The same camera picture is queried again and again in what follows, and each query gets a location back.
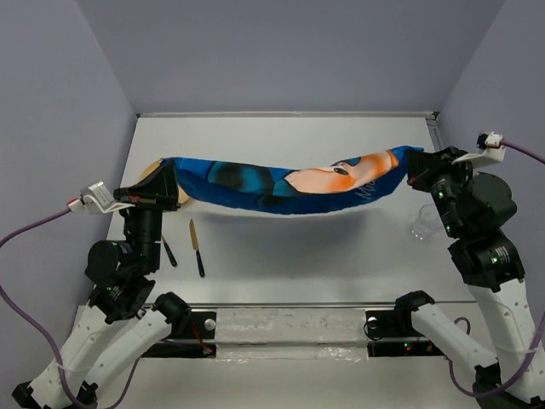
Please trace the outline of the blue cartoon placemat cloth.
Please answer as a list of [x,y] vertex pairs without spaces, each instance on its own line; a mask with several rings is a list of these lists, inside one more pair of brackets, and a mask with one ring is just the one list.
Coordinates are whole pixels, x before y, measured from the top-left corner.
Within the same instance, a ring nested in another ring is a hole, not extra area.
[[407,173],[407,154],[422,151],[400,146],[299,170],[200,158],[172,160],[178,186],[191,199],[232,209],[311,215],[388,196]]

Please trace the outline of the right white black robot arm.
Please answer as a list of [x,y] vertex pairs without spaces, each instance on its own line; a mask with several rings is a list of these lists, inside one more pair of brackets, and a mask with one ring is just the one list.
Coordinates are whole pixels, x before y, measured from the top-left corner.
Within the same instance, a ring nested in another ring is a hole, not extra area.
[[483,157],[448,147],[406,154],[409,185],[430,193],[447,235],[448,251],[485,320],[492,351],[450,321],[425,291],[399,297],[392,313],[400,333],[416,331],[437,346],[449,368],[474,376],[470,390],[482,408],[544,406],[544,324],[528,306],[525,270],[516,246],[502,232],[515,215],[512,191],[500,177],[476,172]]

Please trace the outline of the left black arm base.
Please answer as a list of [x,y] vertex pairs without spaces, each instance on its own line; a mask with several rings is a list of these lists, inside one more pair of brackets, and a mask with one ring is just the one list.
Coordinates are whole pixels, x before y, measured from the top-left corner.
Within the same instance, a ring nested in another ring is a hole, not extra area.
[[197,309],[190,323],[151,346],[143,358],[208,359],[216,357],[216,311]]

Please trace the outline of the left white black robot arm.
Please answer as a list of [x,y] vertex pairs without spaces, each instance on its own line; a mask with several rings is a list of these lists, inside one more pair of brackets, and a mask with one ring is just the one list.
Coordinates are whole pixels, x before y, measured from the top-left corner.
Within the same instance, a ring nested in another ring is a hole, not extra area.
[[133,186],[110,192],[97,182],[67,203],[66,214],[119,213],[124,238],[90,248],[84,273],[94,288],[65,343],[52,348],[52,362],[15,387],[20,407],[96,407],[101,383],[134,365],[155,342],[186,331],[191,308],[173,292],[142,310],[155,285],[148,276],[160,267],[163,215],[179,209],[178,198],[175,163],[168,160]]

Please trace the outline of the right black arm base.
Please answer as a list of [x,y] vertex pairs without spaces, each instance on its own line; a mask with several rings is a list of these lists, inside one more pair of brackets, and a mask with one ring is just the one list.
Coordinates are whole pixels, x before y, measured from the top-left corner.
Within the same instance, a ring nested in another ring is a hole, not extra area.
[[443,352],[412,326],[411,314],[435,301],[425,291],[399,297],[392,308],[368,310],[363,325],[370,358],[443,356]]

